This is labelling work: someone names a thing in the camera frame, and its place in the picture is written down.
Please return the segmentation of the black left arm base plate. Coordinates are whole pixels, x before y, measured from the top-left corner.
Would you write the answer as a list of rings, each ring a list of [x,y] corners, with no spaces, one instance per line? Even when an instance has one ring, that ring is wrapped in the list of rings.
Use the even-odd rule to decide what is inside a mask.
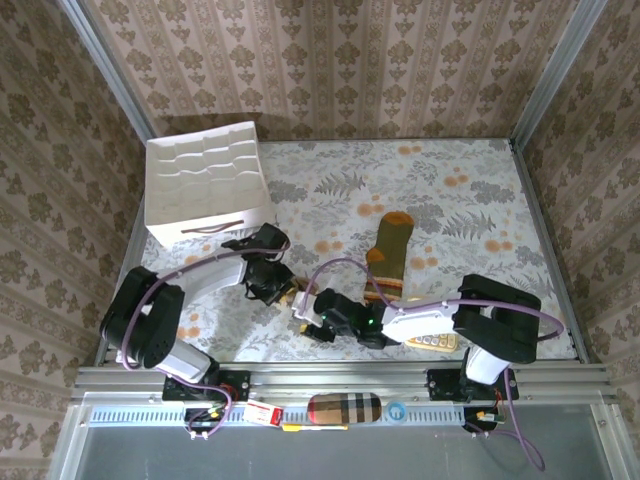
[[[246,401],[250,392],[251,373],[246,370],[218,370],[206,374],[201,384],[215,386],[229,393],[232,400]],[[184,384],[166,378],[163,387],[162,399],[164,401],[224,401],[225,397],[211,390],[188,387]]]

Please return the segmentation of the yellow pen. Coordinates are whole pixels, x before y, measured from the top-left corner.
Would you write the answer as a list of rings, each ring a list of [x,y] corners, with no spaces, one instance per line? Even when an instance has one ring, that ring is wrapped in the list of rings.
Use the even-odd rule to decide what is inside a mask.
[[[348,425],[304,425],[304,424],[283,424],[281,429],[287,433],[298,433],[303,431],[348,431]]]

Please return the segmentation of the olive green sock orange toe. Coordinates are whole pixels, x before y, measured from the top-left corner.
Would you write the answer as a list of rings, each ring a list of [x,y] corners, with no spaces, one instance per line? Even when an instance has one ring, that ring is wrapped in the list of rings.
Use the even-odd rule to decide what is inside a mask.
[[[386,213],[380,220],[374,246],[366,253],[366,265],[389,300],[400,300],[405,261],[414,220],[405,212]]]

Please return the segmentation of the white divided organizer box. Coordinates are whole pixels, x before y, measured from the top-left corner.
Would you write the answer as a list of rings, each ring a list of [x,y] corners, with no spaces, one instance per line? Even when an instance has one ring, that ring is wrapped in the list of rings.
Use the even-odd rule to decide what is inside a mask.
[[[253,121],[146,142],[144,223],[162,246],[275,219]]]

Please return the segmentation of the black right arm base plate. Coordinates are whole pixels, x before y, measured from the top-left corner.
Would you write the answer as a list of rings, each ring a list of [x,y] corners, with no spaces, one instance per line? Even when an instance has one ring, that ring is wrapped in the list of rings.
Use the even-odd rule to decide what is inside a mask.
[[[519,399],[517,382],[512,377],[505,382],[503,374],[492,384],[472,381],[463,375],[461,369],[430,369],[426,372],[426,387],[431,401],[451,401],[470,403],[472,401],[494,401],[498,397]]]

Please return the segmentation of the white fern print tablecloth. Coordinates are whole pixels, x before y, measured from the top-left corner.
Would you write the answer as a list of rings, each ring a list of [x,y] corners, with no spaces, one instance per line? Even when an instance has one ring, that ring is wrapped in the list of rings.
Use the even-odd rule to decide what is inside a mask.
[[[276,211],[291,240],[284,263],[352,300],[363,297],[361,265],[389,212],[414,220],[403,295],[455,296],[463,277],[480,274],[536,295],[547,318],[541,359],[572,359],[544,258],[529,227],[518,174],[504,140],[264,143],[260,160]],[[181,314],[178,338],[221,362],[420,360],[441,354],[405,345],[372,350],[352,338],[303,337],[282,306],[245,298],[241,286],[206,295]]]

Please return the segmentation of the plaid glasses case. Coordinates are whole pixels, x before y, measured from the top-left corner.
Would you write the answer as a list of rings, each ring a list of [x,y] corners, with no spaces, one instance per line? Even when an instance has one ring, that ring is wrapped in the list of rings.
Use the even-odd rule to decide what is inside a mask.
[[[373,393],[314,395],[307,404],[307,417],[315,425],[373,423],[382,416],[382,402]]]

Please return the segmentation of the aluminium profile frame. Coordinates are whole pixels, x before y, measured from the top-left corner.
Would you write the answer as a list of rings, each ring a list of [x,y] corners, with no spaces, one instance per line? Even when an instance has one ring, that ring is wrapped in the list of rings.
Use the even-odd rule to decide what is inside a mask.
[[[123,70],[124,67],[120,66],[119,60],[116,58],[115,50],[110,45],[110,37],[107,35],[106,27],[101,24],[101,18],[106,14],[98,15],[96,6],[95,8],[90,5],[93,0],[60,0],[63,11],[69,16],[70,22],[73,28],[79,33],[81,40],[89,50],[89,54],[97,63],[99,71],[106,76],[107,84],[114,90],[114,94],[120,106],[123,107],[128,120],[132,123],[136,134],[143,142],[148,142],[152,138],[154,133],[151,121],[151,114],[144,111],[141,100],[137,99],[137,93],[134,94],[133,84],[129,82],[127,77],[128,73]],[[533,120],[535,120],[533,126],[537,127],[539,123],[540,115],[537,115],[536,109],[540,107],[542,113],[547,109],[549,101],[551,101],[551,93],[555,94],[557,91],[556,85],[560,80],[566,76],[565,66],[570,66],[569,60],[575,60],[574,53],[577,54],[577,48],[574,48],[574,34],[577,35],[578,46],[582,47],[585,36],[591,32],[594,22],[601,15],[605,0],[594,0],[594,3],[589,3],[591,0],[579,0],[577,4],[577,13],[568,7],[570,18],[568,21],[568,27],[561,28],[561,35],[559,37],[560,47],[556,48],[551,54],[551,60],[547,64],[551,65],[551,70],[541,73],[540,81],[542,82],[542,97],[538,106],[534,105]],[[449,31],[453,32],[453,27],[442,27],[445,20],[467,20],[469,14],[456,13],[456,17],[451,17],[453,11],[453,0],[437,0],[435,5],[439,8],[436,10],[438,17],[436,20],[429,20],[428,23],[434,23],[437,27],[438,36],[436,40],[428,40],[433,45],[431,46],[432,53],[429,53],[430,59],[435,61],[436,66],[439,66],[440,59],[434,60],[435,48],[444,47],[442,35],[448,34]],[[566,289],[564,280],[561,278],[561,269],[558,263],[558,258],[553,251],[552,239],[550,237],[547,225],[545,224],[544,212],[541,210],[541,206],[537,199],[534,185],[532,183],[529,172],[525,165],[524,157],[522,156],[522,148],[519,136],[520,131],[520,118],[519,123],[516,124],[515,143],[511,138],[511,132],[509,131],[507,137],[504,139],[507,150],[509,151],[510,160],[513,164],[512,170],[516,171],[519,178],[519,183],[522,189],[522,195],[525,198],[525,204],[527,209],[527,215],[529,218],[529,227],[535,229],[536,239],[538,246],[541,249],[540,254],[544,258],[544,265],[547,268],[549,279],[552,286],[555,288],[555,295],[560,308],[560,312],[566,316],[568,322],[569,333],[567,338],[571,341],[571,346],[574,353],[577,355],[575,359],[544,359],[538,363],[531,365],[521,366],[519,370],[523,374],[535,374],[532,378],[533,383],[526,382],[524,386],[532,387],[527,391],[531,391],[538,395],[538,397],[530,396],[527,398],[521,398],[520,402],[525,402],[523,408],[532,409],[534,407],[547,407],[549,409],[557,410],[559,414],[560,407],[564,413],[580,413],[582,420],[576,421],[577,423],[569,425],[565,422],[570,430],[564,433],[578,434],[584,432],[586,436],[579,439],[574,435],[576,441],[583,440],[581,443],[585,448],[585,452],[593,453],[594,471],[602,472],[596,476],[591,477],[592,480],[602,480],[607,478],[609,480],[628,480],[631,477],[626,475],[635,475],[625,473],[627,468],[626,460],[623,458],[625,453],[621,453],[617,450],[616,439],[619,434],[622,435],[622,443],[628,440],[624,435],[624,427],[619,425],[620,420],[618,415],[619,408],[617,405],[612,405],[607,402],[611,400],[611,395],[604,395],[609,388],[609,384],[604,380],[604,367],[600,364],[593,363],[588,358],[586,350],[586,344],[583,341],[582,333],[580,332],[573,307],[570,305],[569,294]],[[134,266],[134,264],[140,263],[143,258],[143,240],[146,241],[148,234],[146,233],[146,227],[143,229],[143,220],[145,216],[145,198],[140,201],[140,206],[137,212],[137,216],[134,222],[133,233],[129,241],[127,252],[125,254],[125,260],[123,260],[122,268],[119,273],[118,284],[120,287],[125,273],[127,270]],[[100,375],[107,376],[113,379],[115,382],[116,372],[120,372],[116,367],[115,362],[115,347],[107,345],[106,341],[101,340],[96,354],[95,366],[81,369],[82,375],[89,375],[92,378],[93,384],[91,388],[97,389],[97,380]],[[353,391],[348,390],[347,387],[358,385],[359,388],[364,388],[365,385],[374,385],[373,380],[384,378],[384,376],[393,376],[394,374],[400,375],[400,373],[416,376],[415,371],[418,367],[425,367],[424,371],[419,373],[419,377],[422,376],[426,379],[428,371],[427,367],[435,370],[442,370],[444,367],[453,368],[458,365],[454,360],[436,360],[429,362],[424,359],[409,361],[409,360],[348,360],[341,359],[332,361],[321,360],[287,360],[287,361],[269,361],[269,362],[231,362],[225,365],[225,368],[231,369],[231,367],[238,368],[253,368],[253,372],[256,374],[255,379],[258,376],[265,377],[265,375],[275,375],[274,382],[277,380],[279,383],[265,384],[265,388],[269,390],[268,393],[275,393],[276,390],[280,393],[278,397],[283,402],[286,400],[293,405],[293,403],[300,403],[303,398],[303,393],[307,395],[308,388],[311,387],[311,393],[320,393],[320,386],[331,388],[341,387],[345,392]],[[535,475],[541,475],[540,477],[531,477],[533,473],[526,473],[531,478],[545,478],[553,480],[588,480],[590,474],[587,470],[589,468],[581,467],[575,458],[564,457],[560,455],[560,451],[557,450],[561,445],[559,425],[556,425],[551,433],[545,433],[540,430],[540,434],[551,435],[548,437],[550,443],[548,446],[552,447],[551,453],[555,455],[548,462],[546,473],[539,473]]]

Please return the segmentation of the red white small box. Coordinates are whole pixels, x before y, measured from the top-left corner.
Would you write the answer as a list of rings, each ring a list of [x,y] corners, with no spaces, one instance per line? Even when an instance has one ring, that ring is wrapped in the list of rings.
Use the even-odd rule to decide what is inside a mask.
[[[245,422],[278,428],[284,416],[284,409],[272,404],[249,400],[243,410],[243,420]]]

